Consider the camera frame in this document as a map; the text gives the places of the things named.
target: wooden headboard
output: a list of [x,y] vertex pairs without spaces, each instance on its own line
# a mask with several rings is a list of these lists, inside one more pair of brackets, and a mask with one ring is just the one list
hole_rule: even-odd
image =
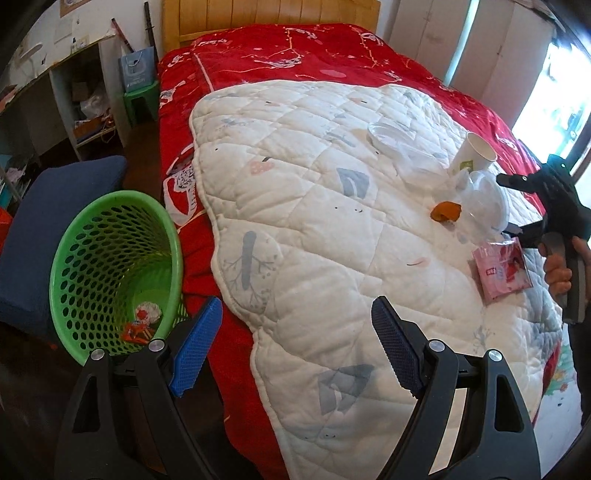
[[251,24],[350,23],[375,32],[378,0],[164,0],[166,52],[195,38]]

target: white quilted mattress pad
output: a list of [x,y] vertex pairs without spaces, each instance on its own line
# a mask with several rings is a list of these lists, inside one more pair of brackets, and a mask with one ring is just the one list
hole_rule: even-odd
[[[532,417],[560,340],[539,254],[526,253],[534,288],[485,306],[477,245],[432,221],[432,197],[373,148],[367,127],[378,121],[415,132],[445,167],[466,135],[432,98],[393,85],[237,85],[205,96],[190,119],[213,274],[252,331],[252,374],[294,479],[375,479],[407,424],[415,400],[372,328],[376,297],[456,352],[500,350]],[[508,196],[513,222],[540,218]],[[463,399],[434,470],[447,464]]]

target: quilted fabric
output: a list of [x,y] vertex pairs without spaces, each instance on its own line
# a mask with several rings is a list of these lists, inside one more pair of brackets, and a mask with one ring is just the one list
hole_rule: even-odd
[[[536,252],[526,259],[534,288],[483,305],[469,235],[430,220],[430,195],[405,186],[366,139],[383,119],[445,166],[466,135],[430,97],[392,85],[239,85],[191,115],[212,271],[253,332],[252,372],[294,479],[374,479],[404,430],[414,400],[371,326],[375,297],[456,351],[502,351],[532,416],[560,339]],[[519,193],[509,198],[513,221],[540,218]],[[434,468],[453,447],[455,403]]]
[[[295,56],[301,63],[289,67],[260,63]],[[345,76],[327,76],[322,70],[336,70]],[[197,101],[214,90],[267,80],[330,80],[368,87],[403,85],[426,93],[461,126],[483,136],[493,145],[499,165],[507,172],[527,175],[538,170],[497,114],[445,87],[416,61],[397,54],[371,32],[354,25],[249,25],[204,35],[192,46],[166,54],[159,66],[159,77],[164,201],[179,229],[184,257],[183,293],[187,310],[193,314],[209,295],[221,297],[210,266],[215,247],[213,229],[195,186],[189,125]],[[543,212],[537,196],[525,197]],[[253,343],[246,323],[224,304],[222,326],[207,358],[223,397],[226,434],[263,478],[285,480],[285,462],[250,369]],[[544,385],[550,383],[559,350],[545,365]]]

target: blue gripper pad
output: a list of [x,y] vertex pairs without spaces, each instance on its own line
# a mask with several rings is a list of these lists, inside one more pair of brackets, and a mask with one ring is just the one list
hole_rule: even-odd
[[402,322],[416,327],[419,332],[420,329],[414,323],[401,320],[392,306],[386,303],[388,301],[382,297],[374,300],[371,307],[372,325],[400,386],[418,398],[425,386],[421,378],[421,361],[402,330]]
[[221,324],[222,302],[211,298],[174,357],[174,374],[168,386],[175,397],[193,388]]

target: plastic bag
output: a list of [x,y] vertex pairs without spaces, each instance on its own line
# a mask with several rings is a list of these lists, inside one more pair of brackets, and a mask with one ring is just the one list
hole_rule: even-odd
[[482,245],[473,252],[486,303],[533,287],[518,238]]
[[80,102],[80,110],[88,120],[101,116],[109,108],[109,98],[102,83],[95,89],[88,100]]

